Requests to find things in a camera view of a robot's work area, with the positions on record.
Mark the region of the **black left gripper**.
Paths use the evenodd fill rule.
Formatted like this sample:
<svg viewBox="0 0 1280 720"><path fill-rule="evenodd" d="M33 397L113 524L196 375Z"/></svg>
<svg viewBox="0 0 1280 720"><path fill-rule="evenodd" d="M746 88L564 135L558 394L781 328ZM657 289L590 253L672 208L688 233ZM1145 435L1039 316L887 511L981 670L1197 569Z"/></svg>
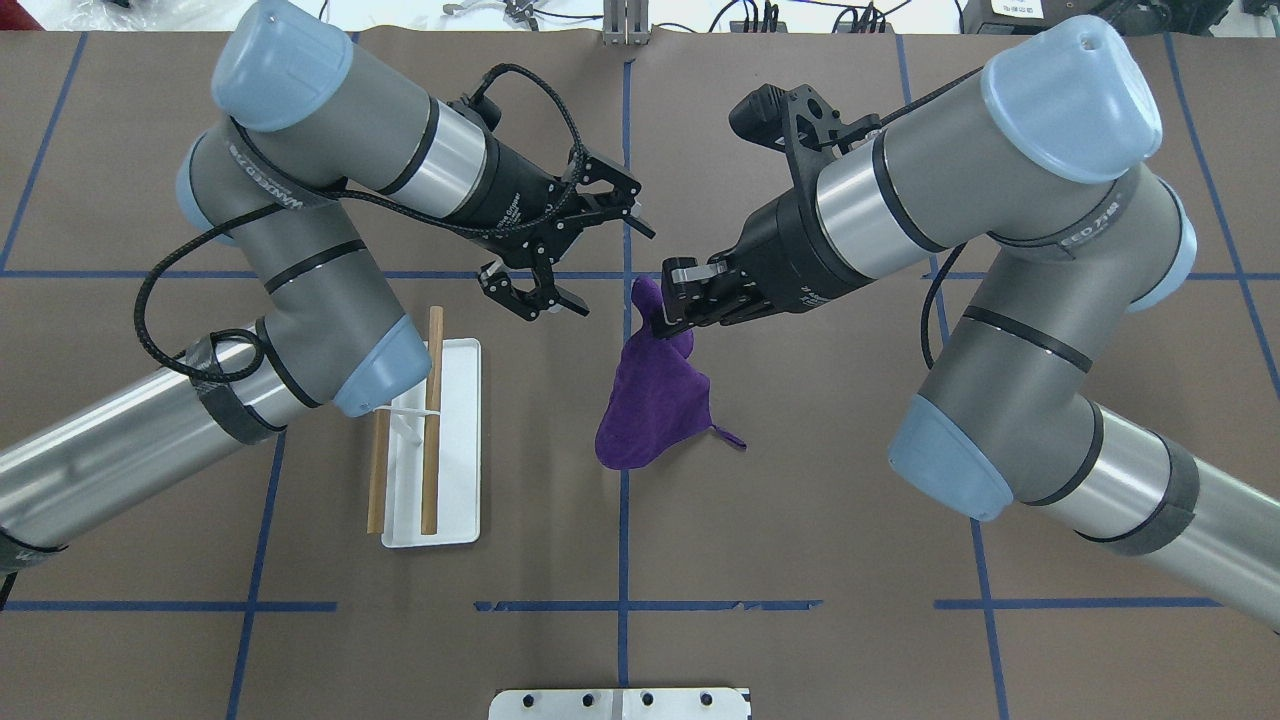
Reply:
<svg viewBox="0 0 1280 720"><path fill-rule="evenodd" d="M471 138L474 241L497 256L477 273L484 293L526 322L563 310L588 316L588 304L556 283L552 264L581 229L625 223L643 237L657 231L640 218L643 190L625 168L576 143L561 177L548 174L497 138ZM531 269L534 287L513 284L511 269Z"/></svg>

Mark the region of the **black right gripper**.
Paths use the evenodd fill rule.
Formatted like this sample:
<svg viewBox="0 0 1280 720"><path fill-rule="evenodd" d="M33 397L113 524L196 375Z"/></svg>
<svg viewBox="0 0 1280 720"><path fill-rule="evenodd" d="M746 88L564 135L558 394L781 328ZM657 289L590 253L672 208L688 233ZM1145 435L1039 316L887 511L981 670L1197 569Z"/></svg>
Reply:
<svg viewBox="0 0 1280 720"><path fill-rule="evenodd" d="M804 224L790 190L755 210L739 242L708 263L667 258L660 266L664 310L655 337L672 340L698 325L732 325L780 313L809 313L851 292L851 272L826 237ZM686 311L681 314L667 311Z"/></svg>

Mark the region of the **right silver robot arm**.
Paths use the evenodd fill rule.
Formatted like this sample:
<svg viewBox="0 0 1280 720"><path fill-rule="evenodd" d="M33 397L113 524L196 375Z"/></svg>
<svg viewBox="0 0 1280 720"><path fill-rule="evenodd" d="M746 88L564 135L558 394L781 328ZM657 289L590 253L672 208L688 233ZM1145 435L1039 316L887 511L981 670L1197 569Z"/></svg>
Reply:
<svg viewBox="0 0 1280 720"><path fill-rule="evenodd" d="M1106 20L1065 20L888 117L763 85L730 124L782 152L794 184L732 249L663 263L655 337L808 313L988 237L998 254L891 468L977 521L1038 507L1277 625L1277 501L1082 393L1123 316L1175 292L1197 255L1183 201L1146 164L1156 101Z"/></svg>

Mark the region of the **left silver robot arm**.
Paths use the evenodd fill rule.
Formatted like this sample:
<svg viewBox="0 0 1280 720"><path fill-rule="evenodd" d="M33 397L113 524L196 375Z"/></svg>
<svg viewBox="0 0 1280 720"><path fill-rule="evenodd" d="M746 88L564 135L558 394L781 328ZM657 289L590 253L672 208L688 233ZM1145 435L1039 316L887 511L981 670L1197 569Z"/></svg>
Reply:
<svg viewBox="0 0 1280 720"><path fill-rule="evenodd" d="M564 118L566 169L552 174L499 141L488 97L531 78ZM588 149L563 99L500 63L453 101L288 1L257 1L212 73L220 119L191 146L175 191L200 234L143 278L134 333L156 372L3 452L3 571L46 562L77 537L326 404L347 416L388 405L433 359L342 206L375 204L493 255L483 292L526 322L588 305L554 268L589 227L636 215L640 183ZM271 310L172 356L145 324L159 277L229 240Z"/></svg>

